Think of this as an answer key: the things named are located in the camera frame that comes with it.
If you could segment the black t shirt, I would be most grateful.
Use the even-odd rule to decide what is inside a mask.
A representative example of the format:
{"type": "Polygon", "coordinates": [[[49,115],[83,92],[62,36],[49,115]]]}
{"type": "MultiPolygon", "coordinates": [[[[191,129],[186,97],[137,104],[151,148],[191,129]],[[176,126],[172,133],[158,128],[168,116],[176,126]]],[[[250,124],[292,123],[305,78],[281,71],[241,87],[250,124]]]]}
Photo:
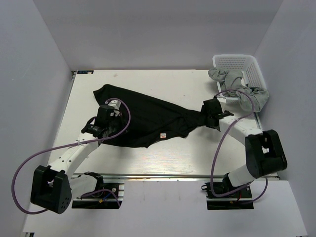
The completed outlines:
{"type": "Polygon", "coordinates": [[[186,138],[200,126],[219,129],[219,120],[212,113],[219,111],[215,104],[205,105],[199,112],[110,84],[102,86],[93,94],[99,105],[104,105],[111,98],[125,103],[120,110],[123,124],[129,125],[127,131],[117,138],[104,141],[104,144],[148,148],[158,141],[186,138]]]}

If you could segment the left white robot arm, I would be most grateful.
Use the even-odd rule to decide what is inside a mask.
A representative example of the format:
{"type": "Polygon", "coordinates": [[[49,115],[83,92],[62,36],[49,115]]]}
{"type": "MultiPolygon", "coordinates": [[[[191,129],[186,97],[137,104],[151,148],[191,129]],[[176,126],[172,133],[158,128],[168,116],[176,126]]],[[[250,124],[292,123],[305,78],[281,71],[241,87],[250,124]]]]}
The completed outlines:
{"type": "Polygon", "coordinates": [[[108,100],[98,109],[81,130],[73,144],[47,166],[38,166],[33,175],[31,203],[46,210],[62,214],[75,198],[99,197],[104,190],[103,178],[95,172],[74,177],[77,168],[104,141],[123,134],[128,122],[123,121],[122,109],[127,106],[119,99],[108,100]]]}

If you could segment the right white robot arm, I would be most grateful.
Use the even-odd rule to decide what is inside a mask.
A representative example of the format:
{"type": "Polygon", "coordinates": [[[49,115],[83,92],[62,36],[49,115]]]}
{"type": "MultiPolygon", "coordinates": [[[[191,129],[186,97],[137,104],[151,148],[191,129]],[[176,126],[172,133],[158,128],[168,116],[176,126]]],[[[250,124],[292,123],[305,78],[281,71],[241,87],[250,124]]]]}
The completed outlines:
{"type": "Polygon", "coordinates": [[[211,167],[210,189],[215,197],[234,197],[241,189],[258,178],[287,169],[287,160],[275,130],[252,128],[241,118],[225,110],[226,99],[213,98],[203,102],[201,113],[205,126],[223,132],[211,167]],[[245,147],[245,165],[225,174],[221,193],[213,185],[215,164],[226,136],[231,136],[245,147]]]}

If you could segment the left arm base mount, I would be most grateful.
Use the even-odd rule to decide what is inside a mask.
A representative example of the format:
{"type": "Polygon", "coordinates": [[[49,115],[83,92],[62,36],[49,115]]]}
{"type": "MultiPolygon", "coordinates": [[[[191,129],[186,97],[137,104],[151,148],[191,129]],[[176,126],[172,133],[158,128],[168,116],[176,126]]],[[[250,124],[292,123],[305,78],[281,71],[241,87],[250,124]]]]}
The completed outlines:
{"type": "Polygon", "coordinates": [[[88,172],[70,180],[72,209],[119,209],[123,202],[124,181],[88,172]]]}

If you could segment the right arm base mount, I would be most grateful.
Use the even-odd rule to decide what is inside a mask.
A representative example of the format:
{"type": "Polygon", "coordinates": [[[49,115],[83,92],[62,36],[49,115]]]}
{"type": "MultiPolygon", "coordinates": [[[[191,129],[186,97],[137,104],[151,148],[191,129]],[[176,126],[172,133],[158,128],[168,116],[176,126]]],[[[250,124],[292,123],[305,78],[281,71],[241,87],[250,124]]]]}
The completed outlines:
{"type": "Polygon", "coordinates": [[[252,203],[251,188],[247,186],[233,194],[216,197],[211,192],[210,182],[204,183],[201,190],[206,194],[207,210],[252,210],[254,205],[252,203]]]}

